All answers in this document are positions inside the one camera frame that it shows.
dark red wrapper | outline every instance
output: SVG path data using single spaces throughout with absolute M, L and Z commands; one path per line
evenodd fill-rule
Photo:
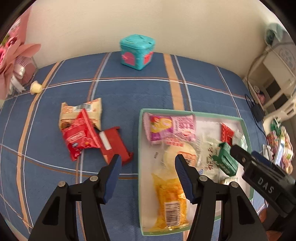
M 77 160 L 81 149 L 100 148 L 99 138 L 85 109 L 82 109 L 72 125 L 62 130 L 72 161 Z
M 227 142 L 230 146 L 232 146 L 233 135 L 234 131 L 231 130 L 228 126 L 221 123 L 221 141 Z
M 109 164 L 115 154 L 119 154 L 122 164 L 129 162 L 133 158 L 133 152 L 126 149 L 118 133 L 119 126 L 112 127 L 99 133 L 101 152 L 105 161 Z

pink snack package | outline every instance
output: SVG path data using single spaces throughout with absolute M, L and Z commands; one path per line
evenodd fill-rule
M 184 141 L 195 141 L 195 115 L 160 116 L 143 114 L 145 134 L 151 144 L 160 144 L 168 135 L 174 134 Z

yellow snack package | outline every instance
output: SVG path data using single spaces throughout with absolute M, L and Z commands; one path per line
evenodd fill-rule
M 155 174 L 152 176 L 159 201 L 159 210 L 155 225 L 150 231 L 167 231 L 188 226 L 186 197 L 178 176 L 166 180 Z
M 85 109 L 91 123 L 99 130 L 101 130 L 101 114 L 102 102 L 101 98 L 93 101 L 88 101 L 78 106 L 69 106 L 66 102 L 61 105 L 61 112 L 59 114 L 59 128 L 60 130 L 69 127 L 76 119 L 77 115 L 82 109 Z

metal screw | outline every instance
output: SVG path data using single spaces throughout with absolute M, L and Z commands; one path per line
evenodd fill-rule
M 231 186 L 233 186 L 234 188 L 237 188 L 239 185 L 236 182 L 231 182 Z
M 91 176 L 89 179 L 90 179 L 92 182 L 95 182 L 95 181 L 98 180 L 98 176 Z
M 57 185 L 61 188 L 61 187 L 66 185 L 66 182 L 65 181 L 60 181 Z
M 207 181 L 207 177 L 204 176 L 204 175 L 202 175 L 202 176 L 200 176 L 200 180 L 201 180 L 202 182 L 205 182 L 205 181 Z

teal box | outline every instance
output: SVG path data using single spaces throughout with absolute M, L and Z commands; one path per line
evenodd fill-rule
M 132 34 L 120 40 L 121 63 L 141 70 L 152 60 L 155 40 L 153 38 Z

